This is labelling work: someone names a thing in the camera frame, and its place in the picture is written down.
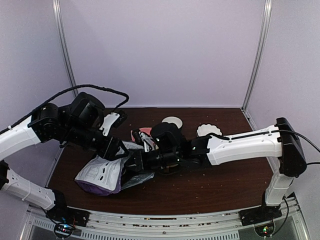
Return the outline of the purple pet food bag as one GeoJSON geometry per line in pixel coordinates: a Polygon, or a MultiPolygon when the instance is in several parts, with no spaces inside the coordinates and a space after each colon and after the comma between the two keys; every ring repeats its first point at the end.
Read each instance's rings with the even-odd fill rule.
{"type": "Polygon", "coordinates": [[[116,160],[95,156],[90,160],[74,178],[75,183],[85,192],[98,196],[117,194],[121,190],[142,184],[154,177],[154,173],[129,173],[125,164],[129,157],[125,150],[115,151],[116,160]]]}

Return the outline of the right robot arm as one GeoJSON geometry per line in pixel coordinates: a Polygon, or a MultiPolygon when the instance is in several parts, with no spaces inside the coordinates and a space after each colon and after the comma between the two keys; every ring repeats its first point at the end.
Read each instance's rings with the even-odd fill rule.
{"type": "Polygon", "coordinates": [[[265,190],[263,205],[256,210],[259,220],[268,220],[282,202],[294,178],[307,168],[305,154],[297,132],[284,117],[266,128],[224,136],[215,125],[202,124],[197,137],[187,140],[183,122],[169,116],[150,131],[152,150],[134,150],[125,166],[132,172],[156,172],[167,167],[206,168],[232,161],[273,157],[279,159],[278,170],[265,190]]]}

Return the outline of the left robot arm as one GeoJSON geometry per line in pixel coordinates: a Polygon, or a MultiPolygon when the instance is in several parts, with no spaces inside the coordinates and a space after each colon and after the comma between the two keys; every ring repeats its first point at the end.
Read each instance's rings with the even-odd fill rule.
{"type": "Polygon", "coordinates": [[[6,157],[29,146],[56,140],[61,145],[72,143],[95,152],[107,160],[120,158],[118,151],[125,146],[111,136],[127,118],[122,110],[105,114],[105,106],[93,95],[81,92],[72,103],[60,106],[44,103],[30,116],[0,135],[0,189],[52,211],[61,222],[72,218],[63,193],[41,187],[19,176],[4,161],[6,157]]]}

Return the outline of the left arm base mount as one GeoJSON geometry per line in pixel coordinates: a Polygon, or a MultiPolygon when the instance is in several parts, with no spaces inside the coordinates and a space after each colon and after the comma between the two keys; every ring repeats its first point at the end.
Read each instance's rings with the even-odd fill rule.
{"type": "Polygon", "coordinates": [[[52,190],[55,200],[54,206],[44,210],[45,216],[54,224],[53,233],[58,239],[70,237],[76,227],[86,227],[90,213],[86,210],[75,209],[67,206],[65,195],[52,190]]]}

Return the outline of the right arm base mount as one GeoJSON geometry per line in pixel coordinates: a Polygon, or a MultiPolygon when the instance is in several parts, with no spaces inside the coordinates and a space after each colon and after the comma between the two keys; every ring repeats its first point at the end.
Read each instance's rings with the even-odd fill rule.
{"type": "Polygon", "coordinates": [[[280,205],[267,206],[263,201],[260,206],[241,210],[239,218],[243,227],[252,226],[262,238],[271,237],[276,232],[275,219],[282,217],[280,205]]]}

